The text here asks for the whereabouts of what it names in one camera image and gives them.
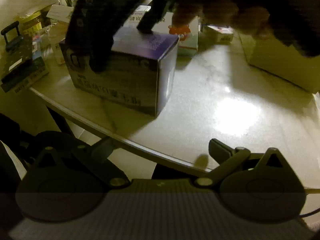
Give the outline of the purple medicine box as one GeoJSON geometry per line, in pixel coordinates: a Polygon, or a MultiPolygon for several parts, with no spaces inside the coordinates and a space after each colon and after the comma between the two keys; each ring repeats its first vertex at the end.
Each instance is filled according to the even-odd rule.
{"type": "Polygon", "coordinates": [[[169,100],[175,75],[179,38],[153,32],[141,34],[122,27],[114,35],[111,50],[98,56],[99,73],[90,57],[59,45],[76,88],[124,107],[158,116],[169,100]]]}

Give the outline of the white bear cough medicine box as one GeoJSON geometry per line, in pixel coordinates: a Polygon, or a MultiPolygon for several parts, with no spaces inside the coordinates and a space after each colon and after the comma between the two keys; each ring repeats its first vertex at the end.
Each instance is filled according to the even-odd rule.
{"type": "MultiPolygon", "coordinates": [[[[144,14],[151,9],[148,5],[140,5],[124,23],[125,27],[136,27],[144,14]]],[[[193,56],[198,50],[199,17],[196,16],[189,24],[176,27],[172,24],[172,12],[167,12],[162,20],[156,23],[153,31],[163,34],[177,35],[180,39],[178,55],[193,56]]]]}

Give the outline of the large cardboard sorting box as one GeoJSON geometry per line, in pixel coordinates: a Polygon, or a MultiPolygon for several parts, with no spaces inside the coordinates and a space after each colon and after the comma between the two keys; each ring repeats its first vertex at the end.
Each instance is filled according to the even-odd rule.
{"type": "Polygon", "coordinates": [[[285,46],[275,38],[255,40],[240,33],[247,62],[281,77],[304,90],[319,92],[319,57],[304,57],[293,46],[285,46]]]}

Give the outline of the white medicine box green logo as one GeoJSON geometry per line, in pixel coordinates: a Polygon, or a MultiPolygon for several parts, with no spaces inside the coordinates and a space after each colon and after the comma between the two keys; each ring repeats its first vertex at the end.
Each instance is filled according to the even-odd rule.
{"type": "Polygon", "coordinates": [[[73,7],[66,7],[54,4],[49,9],[47,17],[52,20],[69,23],[71,20],[73,10],[73,7]]]}

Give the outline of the yellow lid glass jar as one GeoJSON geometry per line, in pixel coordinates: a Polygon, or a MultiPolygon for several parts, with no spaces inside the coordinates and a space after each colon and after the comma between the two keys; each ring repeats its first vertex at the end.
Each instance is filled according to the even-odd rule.
{"type": "Polygon", "coordinates": [[[34,12],[30,15],[20,17],[21,30],[24,35],[33,36],[42,26],[42,15],[40,11],[34,12]]]}

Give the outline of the black clip stand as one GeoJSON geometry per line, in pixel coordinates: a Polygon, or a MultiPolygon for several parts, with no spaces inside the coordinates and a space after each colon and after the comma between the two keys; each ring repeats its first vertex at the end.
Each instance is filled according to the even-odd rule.
{"type": "Polygon", "coordinates": [[[5,40],[5,51],[10,53],[17,49],[23,41],[23,36],[19,31],[19,21],[15,21],[1,30],[1,35],[5,40]]]}

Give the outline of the small white purple box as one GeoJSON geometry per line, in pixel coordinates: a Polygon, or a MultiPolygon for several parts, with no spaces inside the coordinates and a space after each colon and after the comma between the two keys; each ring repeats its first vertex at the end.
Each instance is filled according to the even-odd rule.
{"type": "Polygon", "coordinates": [[[203,25],[202,31],[216,43],[231,43],[234,37],[234,30],[229,26],[203,25]]]}

